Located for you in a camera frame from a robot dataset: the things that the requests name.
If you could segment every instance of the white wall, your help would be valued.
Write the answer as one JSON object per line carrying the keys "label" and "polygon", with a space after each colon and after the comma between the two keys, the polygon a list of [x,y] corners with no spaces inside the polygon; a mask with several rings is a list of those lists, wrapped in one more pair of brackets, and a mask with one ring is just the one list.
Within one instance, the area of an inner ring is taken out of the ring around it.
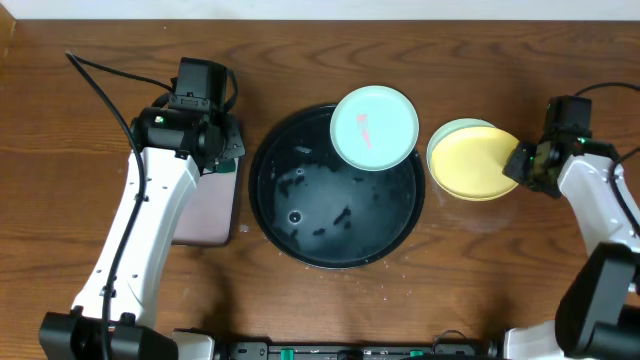
{"label": "white wall", "polygon": [[640,0],[0,0],[16,19],[640,20]]}

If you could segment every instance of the pink stain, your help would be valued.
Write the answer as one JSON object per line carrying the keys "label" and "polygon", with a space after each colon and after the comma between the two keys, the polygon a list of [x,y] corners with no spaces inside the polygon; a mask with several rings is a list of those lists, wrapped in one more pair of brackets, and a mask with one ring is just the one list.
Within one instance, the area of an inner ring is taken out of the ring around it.
{"label": "pink stain", "polygon": [[360,128],[360,131],[362,131],[362,138],[367,144],[367,148],[371,149],[373,146],[371,145],[371,138],[369,137],[367,114],[360,114],[357,119],[358,127]]}

